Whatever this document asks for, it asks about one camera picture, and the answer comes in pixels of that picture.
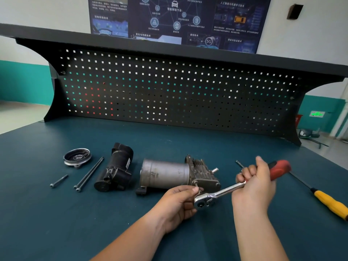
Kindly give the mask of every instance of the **left hand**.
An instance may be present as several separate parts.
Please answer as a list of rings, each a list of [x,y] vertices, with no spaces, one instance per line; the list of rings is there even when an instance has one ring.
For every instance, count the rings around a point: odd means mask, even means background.
[[[189,185],[171,188],[148,214],[162,225],[164,233],[169,233],[197,212],[193,202],[198,190],[198,187]]]

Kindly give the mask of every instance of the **right hand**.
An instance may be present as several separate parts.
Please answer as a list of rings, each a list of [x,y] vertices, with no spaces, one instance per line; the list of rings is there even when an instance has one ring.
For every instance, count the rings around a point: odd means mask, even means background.
[[[236,182],[247,180],[244,188],[232,193],[232,205],[244,210],[251,210],[267,214],[267,209],[276,192],[276,182],[270,180],[268,165],[259,156],[256,165],[242,169],[242,174],[237,174]]]

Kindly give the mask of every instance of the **green exit sign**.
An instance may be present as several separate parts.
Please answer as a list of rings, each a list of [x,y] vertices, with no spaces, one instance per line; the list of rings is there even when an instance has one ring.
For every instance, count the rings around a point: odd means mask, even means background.
[[[323,118],[325,112],[319,112],[319,111],[311,111],[309,116],[311,117],[318,117],[318,118]]]

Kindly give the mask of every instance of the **ratchet handle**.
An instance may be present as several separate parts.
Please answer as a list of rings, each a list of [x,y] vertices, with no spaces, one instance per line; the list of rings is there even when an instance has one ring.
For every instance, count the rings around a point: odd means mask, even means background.
[[[291,171],[291,166],[287,160],[278,160],[268,163],[271,180],[281,177]]]

